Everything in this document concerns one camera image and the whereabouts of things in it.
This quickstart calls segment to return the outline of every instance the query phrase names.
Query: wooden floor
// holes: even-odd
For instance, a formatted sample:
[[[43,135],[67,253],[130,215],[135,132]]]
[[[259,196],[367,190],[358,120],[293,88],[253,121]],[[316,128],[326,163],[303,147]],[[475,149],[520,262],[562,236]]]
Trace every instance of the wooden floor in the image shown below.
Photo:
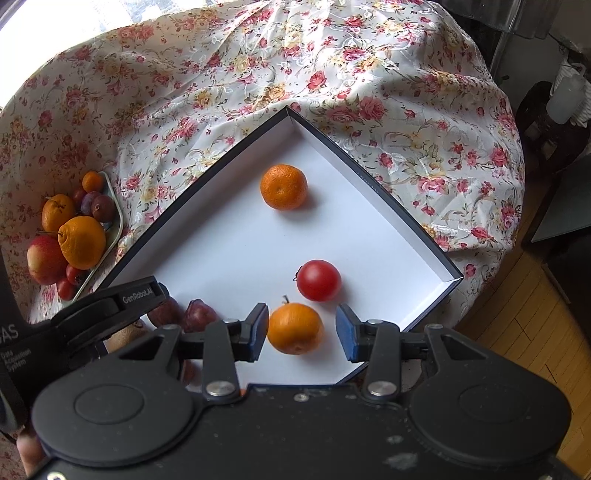
[[[573,419],[558,455],[582,478],[591,478],[591,349],[541,268],[548,246],[533,252],[520,246],[548,187],[528,181],[517,245],[457,330],[565,393]]]

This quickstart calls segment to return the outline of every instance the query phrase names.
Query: blue gripper pad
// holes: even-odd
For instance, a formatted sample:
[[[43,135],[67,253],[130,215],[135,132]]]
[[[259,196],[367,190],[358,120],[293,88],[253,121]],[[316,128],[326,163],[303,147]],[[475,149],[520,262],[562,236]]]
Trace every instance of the blue gripper pad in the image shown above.
[[[359,347],[355,338],[355,327],[341,306],[336,309],[336,333],[343,347],[345,356],[350,362],[358,362]]]

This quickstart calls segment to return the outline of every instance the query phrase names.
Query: white bottle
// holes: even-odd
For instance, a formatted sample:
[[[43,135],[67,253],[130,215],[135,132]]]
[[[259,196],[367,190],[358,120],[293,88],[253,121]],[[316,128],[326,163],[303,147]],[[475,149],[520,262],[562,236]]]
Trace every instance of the white bottle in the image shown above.
[[[584,75],[585,69],[583,67],[581,73],[577,72],[572,77],[563,78],[554,91],[554,95],[546,104],[548,116],[557,124],[565,124],[583,103],[587,83]]]

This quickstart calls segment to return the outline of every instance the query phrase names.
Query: window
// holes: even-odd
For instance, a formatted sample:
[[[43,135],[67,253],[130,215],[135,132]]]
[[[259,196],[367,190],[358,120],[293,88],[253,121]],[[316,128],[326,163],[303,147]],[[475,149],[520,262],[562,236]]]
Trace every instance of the window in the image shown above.
[[[57,53],[114,28],[205,4],[206,0],[26,0],[0,30],[0,107]]]

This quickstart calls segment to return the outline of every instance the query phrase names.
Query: metal screw head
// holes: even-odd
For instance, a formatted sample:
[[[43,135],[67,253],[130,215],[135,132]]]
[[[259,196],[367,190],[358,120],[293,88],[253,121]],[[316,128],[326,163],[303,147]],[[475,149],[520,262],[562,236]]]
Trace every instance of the metal screw head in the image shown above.
[[[234,393],[235,390],[236,387],[225,380],[208,383],[207,387],[205,387],[205,391],[212,397],[225,397],[226,395]]]
[[[392,382],[386,382],[385,380],[378,380],[371,382],[368,385],[368,391],[374,397],[386,397],[396,393],[398,388]]]
[[[294,400],[298,402],[305,402],[310,399],[310,396],[306,393],[297,393],[294,395]]]

